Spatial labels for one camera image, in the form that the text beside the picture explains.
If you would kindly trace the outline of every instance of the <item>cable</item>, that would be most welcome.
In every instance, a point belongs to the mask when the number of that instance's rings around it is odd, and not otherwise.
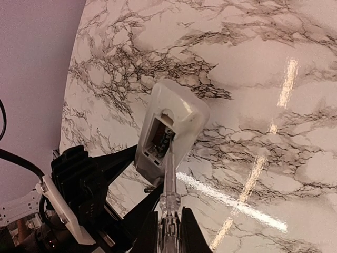
[[[7,116],[6,116],[6,111],[5,111],[5,107],[4,104],[2,103],[1,99],[0,99],[0,109],[1,109],[1,113],[2,113],[2,117],[4,119],[4,124],[2,127],[2,131],[0,134],[0,140],[3,138],[3,136],[5,135],[6,132],[6,128],[7,128]],[[0,158],[8,161],[8,162],[12,162],[16,165],[19,165],[23,168],[26,168],[27,170],[30,170],[31,172],[33,172],[34,174],[36,174],[38,176],[38,178],[40,179],[40,181],[42,182],[43,179],[42,177],[44,176],[44,173],[42,172],[42,170],[40,170],[36,165],[34,165],[33,163],[27,161],[26,159],[23,159],[15,154],[12,154],[6,150],[0,149]]]
[[[50,228],[56,229],[56,230],[66,230],[66,227],[58,227],[50,222],[50,220],[46,217],[46,214],[44,212],[44,203],[46,202],[47,198],[42,195],[40,198],[40,202],[38,204],[38,212],[41,216],[42,222],[46,223]]]
[[[4,119],[4,124],[2,126],[2,131],[0,133],[0,140],[4,137],[5,132],[6,132],[6,128],[7,128],[7,116],[6,116],[6,111],[5,111],[5,107],[4,104],[2,103],[1,99],[0,99],[0,109],[2,112],[2,118]]]
[[[35,175],[38,176],[41,182],[43,182],[42,177],[44,176],[44,173],[35,164],[3,149],[0,149],[0,158],[8,162],[12,162],[16,165],[19,165],[27,170],[30,170],[31,172],[33,172]]]

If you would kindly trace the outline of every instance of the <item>white marble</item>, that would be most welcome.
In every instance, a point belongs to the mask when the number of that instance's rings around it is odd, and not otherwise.
[[[287,226],[180,181],[214,251],[336,252],[336,13],[334,0],[88,0],[60,150],[136,144],[153,84],[173,79],[211,108],[179,171]],[[108,198],[125,214],[146,185],[128,168]]]

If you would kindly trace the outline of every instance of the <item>black plastic part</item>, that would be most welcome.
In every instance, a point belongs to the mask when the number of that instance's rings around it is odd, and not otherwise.
[[[212,253],[190,208],[183,207],[181,232],[184,253]]]
[[[103,211],[108,183],[82,145],[64,151],[52,162],[52,180],[80,225]]]
[[[156,253],[158,244],[158,212],[150,212],[130,253]]]
[[[139,231],[142,229],[143,223],[149,213],[154,211],[159,201],[160,195],[163,193],[164,184],[159,185],[137,206],[128,212],[123,219],[123,224],[128,227],[129,232],[137,238]]]
[[[94,157],[93,162],[103,171],[107,184],[110,185],[135,159],[137,145],[117,153]]]

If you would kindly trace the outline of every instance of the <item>marble surface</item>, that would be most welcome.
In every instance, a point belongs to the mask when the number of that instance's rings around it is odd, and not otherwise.
[[[74,44],[60,150],[134,145],[151,88],[172,79],[211,108],[179,167],[215,252],[337,248],[337,2],[88,0]],[[123,215],[148,183],[130,167]]]

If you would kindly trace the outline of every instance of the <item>white wall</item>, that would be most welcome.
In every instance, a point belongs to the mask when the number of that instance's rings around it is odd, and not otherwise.
[[[45,173],[60,140],[67,69],[84,4],[0,0],[0,98],[8,117],[0,148]],[[0,161],[0,203],[27,194],[37,181],[31,172]]]

